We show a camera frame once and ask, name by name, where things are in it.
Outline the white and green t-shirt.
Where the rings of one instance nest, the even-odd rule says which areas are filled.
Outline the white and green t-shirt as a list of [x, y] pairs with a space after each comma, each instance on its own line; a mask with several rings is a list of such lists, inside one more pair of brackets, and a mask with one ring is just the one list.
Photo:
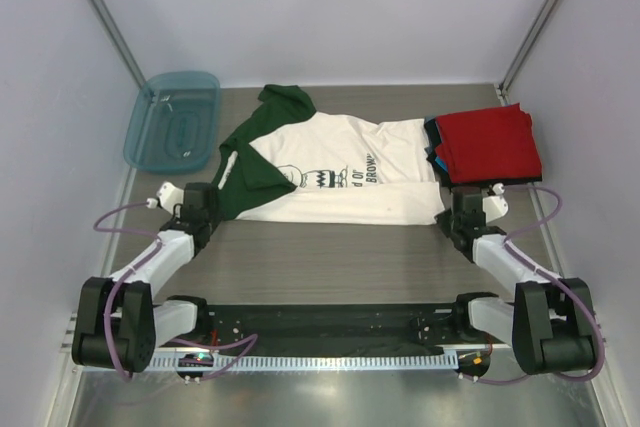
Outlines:
[[220, 147], [213, 178], [226, 220], [432, 225], [444, 210], [424, 122], [373, 123], [266, 85]]

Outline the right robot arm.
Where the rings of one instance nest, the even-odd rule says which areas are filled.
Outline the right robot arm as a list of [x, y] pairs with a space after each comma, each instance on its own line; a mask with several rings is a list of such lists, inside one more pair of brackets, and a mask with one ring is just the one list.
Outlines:
[[593, 379], [604, 365], [605, 347], [588, 285], [534, 262], [513, 244], [512, 234], [493, 225], [508, 205], [504, 186], [491, 191], [486, 196], [478, 187], [454, 188], [451, 205], [437, 223], [458, 252], [512, 289], [514, 299], [459, 295], [450, 319], [453, 335], [469, 343], [487, 334], [506, 343], [528, 376]]

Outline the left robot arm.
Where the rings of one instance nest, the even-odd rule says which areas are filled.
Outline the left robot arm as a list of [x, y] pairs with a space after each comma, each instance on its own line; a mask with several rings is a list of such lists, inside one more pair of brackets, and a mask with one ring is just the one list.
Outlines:
[[161, 304], [154, 299], [207, 246], [221, 223], [217, 187], [165, 182], [139, 205], [161, 209], [170, 218], [158, 231], [144, 234], [151, 243], [129, 264], [83, 284], [71, 346], [76, 364], [113, 369], [124, 378], [143, 372], [157, 348], [181, 340], [200, 346], [213, 332], [205, 299], [176, 295]]

